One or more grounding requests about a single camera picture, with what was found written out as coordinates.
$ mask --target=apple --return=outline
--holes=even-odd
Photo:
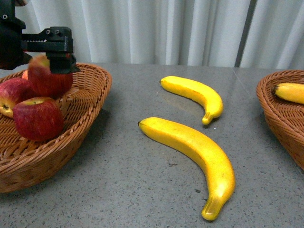
[[[28,79],[28,70],[23,71],[22,78]]]
[[[0,84],[0,113],[13,118],[13,107],[35,96],[38,95],[28,80],[20,77],[8,79]]]
[[[48,58],[41,54],[28,63],[28,80],[40,96],[57,98],[72,87],[73,73],[52,74]]]
[[[17,132],[32,141],[45,141],[58,136],[64,127],[64,118],[50,97],[34,97],[13,108]]]

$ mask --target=curtain fold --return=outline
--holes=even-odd
[[[24,33],[72,29],[78,62],[233,67],[250,0],[30,0]],[[304,68],[304,0],[257,0],[240,67]]]

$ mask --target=gray countertop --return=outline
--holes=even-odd
[[[256,96],[258,81],[276,70],[98,65],[113,84],[83,144],[52,178],[0,194],[1,228],[303,227],[304,172],[268,128]],[[201,106],[161,88],[168,75],[213,87],[222,116],[203,127]],[[199,166],[138,128],[150,116],[201,131],[230,158],[237,185],[215,221],[201,216],[208,191]]]

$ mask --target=wicker basket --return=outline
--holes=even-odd
[[[256,94],[271,131],[304,170],[304,105],[285,101],[273,93],[274,86],[282,82],[304,84],[304,71],[269,74],[257,84]]]
[[[100,112],[112,85],[111,75],[99,66],[77,64],[72,88],[57,103],[64,129],[55,139],[33,142],[21,137],[12,119],[0,114],[0,192],[38,184],[59,171],[80,147]],[[21,77],[23,71],[0,79]]]

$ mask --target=banana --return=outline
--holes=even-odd
[[[224,110],[220,95],[201,82],[183,77],[167,76],[160,83],[165,90],[189,98],[203,106],[205,115],[202,123],[204,125],[210,124],[212,119],[219,117]]]
[[[188,126],[158,117],[138,122],[151,139],[191,158],[206,175],[209,197],[202,210],[206,220],[215,220],[235,189],[235,175],[225,152],[212,139]]]
[[[304,105],[304,85],[298,83],[279,83],[274,88],[278,97]]]

